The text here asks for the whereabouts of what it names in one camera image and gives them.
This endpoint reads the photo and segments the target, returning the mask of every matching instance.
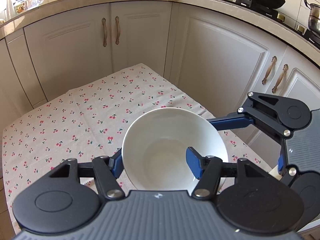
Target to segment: pot handle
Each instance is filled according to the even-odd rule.
[[[304,1],[304,4],[306,5],[306,7],[311,10],[310,4],[307,2],[307,0],[303,0],[303,1]]]

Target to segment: cabinet handle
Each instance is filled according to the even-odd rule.
[[[102,18],[102,25],[103,25],[103,47],[107,46],[107,37],[108,37],[108,31],[107,31],[107,27],[106,27],[106,19]]]
[[[262,79],[262,85],[266,84],[267,78],[270,75],[270,72],[271,72],[271,70],[272,70],[272,68],[273,68],[273,66],[275,65],[276,62],[277,62],[277,57],[273,56],[272,60],[271,60],[271,64],[267,69],[266,75],[264,76],[264,79]]]
[[[119,17],[116,17],[116,24],[117,24],[117,39],[116,39],[116,45],[119,44],[119,38],[120,38],[120,23],[119,23]]]
[[[275,86],[272,89],[272,93],[275,93],[277,91],[277,87],[280,84],[280,82],[282,81],[282,78],[283,78],[284,74],[287,72],[288,68],[289,68],[288,64],[284,64],[283,70],[282,70],[280,76],[278,77],[278,80],[277,80]]]

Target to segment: floor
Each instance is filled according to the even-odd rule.
[[[0,179],[0,240],[10,240],[15,236],[5,200],[3,178]]]

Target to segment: countertop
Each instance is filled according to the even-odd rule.
[[[0,40],[5,36],[13,33],[15,30],[23,28],[31,23],[44,19],[46,17],[69,11],[72,9],[120,1],[137,1],[137,0],[57,0],[41,5],[32,10],[23,12],[18,16],[0,25]],[[253,12],[247,8],[229,3],[223,0],[155,0],[155,1],[171,1],[180,2],[190,5],[207,8],[213,11],[230,15],[234,18],[247,22],[251,25],[259,27],[262,30],[283,40],[293,48],[300,51],[314,63],[320,66],[320,50],[313,46],[309,41],[296,34],[289,28],[271,20],[261,14]]]

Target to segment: cherry pattern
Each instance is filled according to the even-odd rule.
[[[143,113],[161,107],[182,108],[205,119],[213,118],[203,106],[145,65],[130,67],[70,90],[23,115],[6,127],[2,135],[8,206],[23,188],[68,158],[90,162],[96,156],[116,153],[132,122]],[[230,162],[244,157],[270,170],[231,131],[219,131],[219,134]],[[125,172],[117,181],[126,194],[134,189]],[[90,179],[83,183],[94,186]]]

